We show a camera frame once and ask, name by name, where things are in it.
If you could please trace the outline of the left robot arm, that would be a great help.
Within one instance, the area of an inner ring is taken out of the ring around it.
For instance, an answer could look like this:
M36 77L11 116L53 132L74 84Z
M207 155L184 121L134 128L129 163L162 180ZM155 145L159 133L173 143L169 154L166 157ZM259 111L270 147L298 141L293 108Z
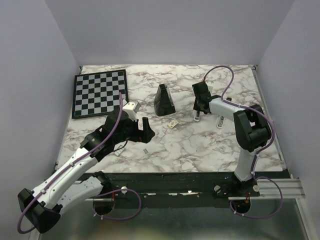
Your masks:
M17 195L21 216L26 217L39 233L49 231L61 215L91 197L107 197L115 192L103 172L96 172L80 185L73 184L122 142L149 143L155 136L149 120L142 118L143 129L132 110L114 110L105 123L88 134L80 147L53 175L32 190L22 189Z

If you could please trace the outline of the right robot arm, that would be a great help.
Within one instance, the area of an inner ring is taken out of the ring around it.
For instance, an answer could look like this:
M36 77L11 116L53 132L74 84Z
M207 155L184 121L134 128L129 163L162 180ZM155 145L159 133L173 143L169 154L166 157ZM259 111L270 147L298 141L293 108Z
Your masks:
M241 196L248 190L247 181L254 176L259 151L272 138L266 116L258 104L247 107L223 99L219 95L211 95L204 81L193 84L192 89L195 95L194 110L204 114L216 114L234 123L240 154L234 171L237 179L230 183L230 191L236 196Z

